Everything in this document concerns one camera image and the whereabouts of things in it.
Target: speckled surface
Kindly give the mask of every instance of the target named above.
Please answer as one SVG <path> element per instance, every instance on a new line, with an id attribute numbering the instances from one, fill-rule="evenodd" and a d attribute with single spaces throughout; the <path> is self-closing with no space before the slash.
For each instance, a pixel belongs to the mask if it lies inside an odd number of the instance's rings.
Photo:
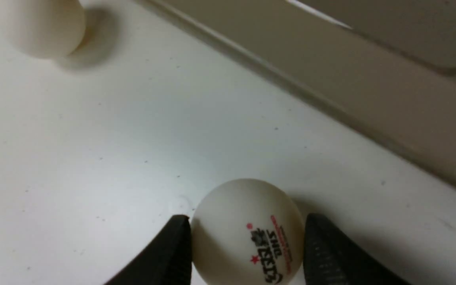
<path id="1" fill-rule="evenodd" d="M 239 177 L 411 282 L 456 283 L 456 189 L 141 5 L 83 3 L 90 52 L 36 60 L 0 38 L 0 284 L 101 284 Z"/>

